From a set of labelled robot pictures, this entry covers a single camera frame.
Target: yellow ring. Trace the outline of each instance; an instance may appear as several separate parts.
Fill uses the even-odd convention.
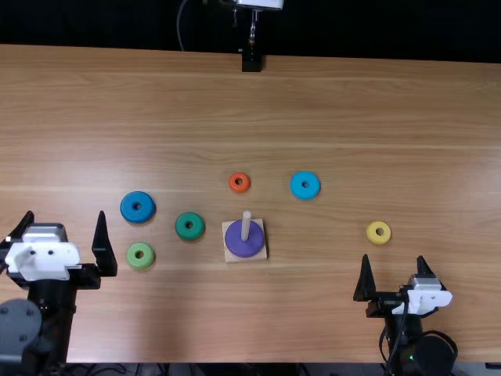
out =
[[[367,239],[374,244],[387,243],[391,238],[390,226],[384,222],[376,221],[367,226]]]

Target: blue ring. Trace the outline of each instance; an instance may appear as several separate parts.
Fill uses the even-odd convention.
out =
[[[290,190],[301,200],[311,200],[319,194],[320,180],[311,172],[301,171],[292,176]]]
[[[153,198],[139,191],[129,193],[120,203],[120,213],[126,221],[132,223],[148,222],[156,210]]]

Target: black background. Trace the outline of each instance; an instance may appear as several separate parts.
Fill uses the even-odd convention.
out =
[[[180,0],[2,0],[0,42],[178,50]],[[236,52],[248,12],[232,28],[219,0],[188,0],[186,50]],[[264,53],[501,61],[501,2],[285,0],[261,15]]]

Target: purple ring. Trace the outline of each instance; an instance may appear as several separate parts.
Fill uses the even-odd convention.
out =
[[[247,258],[259,253],[265,245],[265,235],[256,222],[250,221],[249,238],[242,241],[242,219],[229,225],[226,230],[226,247],[237,257]]]

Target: wooden base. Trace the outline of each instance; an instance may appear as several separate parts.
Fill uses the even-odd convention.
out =
[[[261,230],[263,230],[263,233],[265,234],[265,245],[263,245],[263,248],[254,256],[252,257],[238,257],[235,256],[232,252],[229,251],[228,247],[226,247],[226,242],[225,242],[225,235],[226,235],[226,230],[232,223],[236,221],[229,221],[229,222],[223,222],[222,223],[222,244],[223,248],[225,250],[225,261],[226,262],[246,262],[246,261],[256,261],[256,260],[266,260],[268,258],[268,249],[266,248],[266,234],[265,234],[265,225],[263,223],[262,219],[252,219],[252,222],[256,223],[261,227]]]

